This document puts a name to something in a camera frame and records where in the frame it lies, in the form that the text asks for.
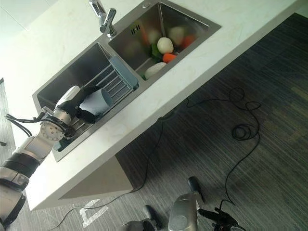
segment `chrome faucet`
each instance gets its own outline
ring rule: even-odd
[[[99,18],[100,31],[103,34],[107,34],[107,37],[112,38],[114,35],[116,35],[116,30],[112,25],[112,21],[116,15],[115,8],[110,8],[108,13],[106,13],[99,0],[89,0],[89,3],[96,16]]]

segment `stainless steel sink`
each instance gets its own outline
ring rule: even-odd
[[[175,45],[177,57],[145,81],[145,70],[157,62],[153,58],[153,34],[168,37],[170,30],[181,27],[184,45]],[[74,119],[74,138],[62,140],[53,153],[59,161],[90,134],[150,87],[164,73],[214,34],[220,26],[167,0],[144,1],[114,25],[117,34],[99,37],[53,78],[38,89],[33,99],[38,112],[44,106],[54,109],[57,101],[72,86],[99,85],[112,96],[114,106],[94,125]]]

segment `white wall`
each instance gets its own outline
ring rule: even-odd
[[[308,18],[308,3],[306,3],[302,8],[300,8],[296,13]]]
[[[0,0],[0,52],[57,0]]]

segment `gray cup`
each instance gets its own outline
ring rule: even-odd
[[[108,111],[113,105],[110,94],[105,89],[99,89],[89,95],[79,107],[98,116]]]

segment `carrot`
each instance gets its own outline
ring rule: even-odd
[[[166,53],[163,56],[163,62],[167,64],[167,63],[171,62],[172,60],[174,60],[176,57],[177,56],[175,54]]]

